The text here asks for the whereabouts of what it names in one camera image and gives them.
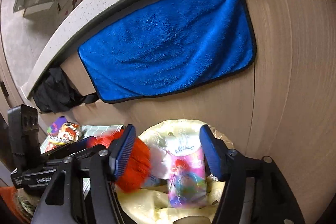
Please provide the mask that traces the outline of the pink cartoon snack packet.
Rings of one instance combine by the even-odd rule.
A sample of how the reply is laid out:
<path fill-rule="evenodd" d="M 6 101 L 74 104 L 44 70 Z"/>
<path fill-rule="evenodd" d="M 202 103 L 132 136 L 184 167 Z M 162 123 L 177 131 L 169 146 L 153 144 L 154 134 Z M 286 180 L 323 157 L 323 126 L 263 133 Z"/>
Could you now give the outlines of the pink cartoon snack packet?
<path fill-rule="evenodd" d="M 206 168 L 201 142 L 195 136 L 169 136 L 168 198 L 171 207 L 203 207 L 207 203 Z"/>

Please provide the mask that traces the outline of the colourful snack wrapper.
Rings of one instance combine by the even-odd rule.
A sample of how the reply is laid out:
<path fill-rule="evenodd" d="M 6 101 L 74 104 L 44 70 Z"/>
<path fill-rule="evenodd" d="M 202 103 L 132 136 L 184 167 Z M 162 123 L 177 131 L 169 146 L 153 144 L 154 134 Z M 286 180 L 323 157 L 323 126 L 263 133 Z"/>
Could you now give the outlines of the colourful snack wrapper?
<path fill-rule="evenodd" d="M 62 125 L 57 136 L 48 135 L 46 151 L 77 142 L 81 137 L 80 126 L 76 123 L 67 122 Z"/>

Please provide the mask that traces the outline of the yellow trash bag bin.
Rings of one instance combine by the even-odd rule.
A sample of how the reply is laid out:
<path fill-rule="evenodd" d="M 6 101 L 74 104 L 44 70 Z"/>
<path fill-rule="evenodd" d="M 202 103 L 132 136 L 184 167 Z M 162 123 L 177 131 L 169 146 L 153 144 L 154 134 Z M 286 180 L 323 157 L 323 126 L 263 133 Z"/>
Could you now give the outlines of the yellow trash bag bin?
<path fill-rule="evenodd" d="M 136 223 L 173 223 L 185 217 L 214 219 L 224 183 L 207 169 L 199 132 L 204 122 L 175 119 L 141 135 L 150 149 L 151 174 L 139 190 L 117 189 L 123 211 Z"/>

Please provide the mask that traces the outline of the black hanging cloth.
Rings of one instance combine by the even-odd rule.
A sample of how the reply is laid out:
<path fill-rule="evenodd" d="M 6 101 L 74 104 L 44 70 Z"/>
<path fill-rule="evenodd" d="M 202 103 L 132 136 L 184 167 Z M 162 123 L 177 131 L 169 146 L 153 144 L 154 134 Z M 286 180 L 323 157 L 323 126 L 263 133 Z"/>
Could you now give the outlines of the black hanging cloth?
<path fill-rule="evenodd" d="M 33 99 L 41 113 L 67 112 L 81 104 L 95 103 L 97 93 L 81 95 L 68 81 L 64 71 L 51 68 L 33 92 Z"/>

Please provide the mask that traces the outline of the blue microfiber towel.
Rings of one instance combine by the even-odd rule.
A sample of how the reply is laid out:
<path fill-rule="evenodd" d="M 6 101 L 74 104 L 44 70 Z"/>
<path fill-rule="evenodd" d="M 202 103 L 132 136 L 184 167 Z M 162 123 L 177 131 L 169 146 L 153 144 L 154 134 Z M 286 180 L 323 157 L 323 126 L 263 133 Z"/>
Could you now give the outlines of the blue microfiber towel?
<path fill-rule="evenodd" d="M 184 92 L 247 69 L 256 40 L 246 0 L 159 0 L 77 50 L 106 103 Z"/>

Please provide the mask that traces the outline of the green checked floor mat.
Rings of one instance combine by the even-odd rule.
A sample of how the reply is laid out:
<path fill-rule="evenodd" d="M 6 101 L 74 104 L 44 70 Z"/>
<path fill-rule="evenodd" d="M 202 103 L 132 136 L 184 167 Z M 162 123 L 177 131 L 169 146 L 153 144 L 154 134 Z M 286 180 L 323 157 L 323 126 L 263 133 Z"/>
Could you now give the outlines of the green checked floor mat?
<path fill-rule="evenodd" d="M 113 132 L 120 131 L 123 128 L 123 125 L 109 125 L 109 126 L 94 126 L 94 125 L 83 125 L 81 126 L 81 131 L 84 138 L 94 136 L 96 139 L 100 139 L 104 136 L 110 135 Z M 84 197 L 87 196 L 91 188 L 90 179 L 83 179 L 83 191 Z"/>

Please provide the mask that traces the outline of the red pom-pom trash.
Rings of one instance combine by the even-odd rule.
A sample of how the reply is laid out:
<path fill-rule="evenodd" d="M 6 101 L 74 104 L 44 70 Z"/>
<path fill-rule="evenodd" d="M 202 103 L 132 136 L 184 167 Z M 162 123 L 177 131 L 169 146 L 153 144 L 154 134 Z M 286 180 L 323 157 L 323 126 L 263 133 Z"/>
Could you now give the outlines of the red pom-pom trash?
<path fill-rule="evenodd" d="M 95 139 L 90 140 L 88 147 L 102 144 L 107 148 L 110 142 L 120 138 L 124 131 L 123 128 L 119 131 L 108 131 L 102 137 L 95 137 Z M 116 184 L 125 193 L 134 192 L 142 187 L 142 184 L 150 175 L 150 170 L 150 149 L 143 141 L 136 138 L 126 170 L 124 174 L 117 179 Z"/>

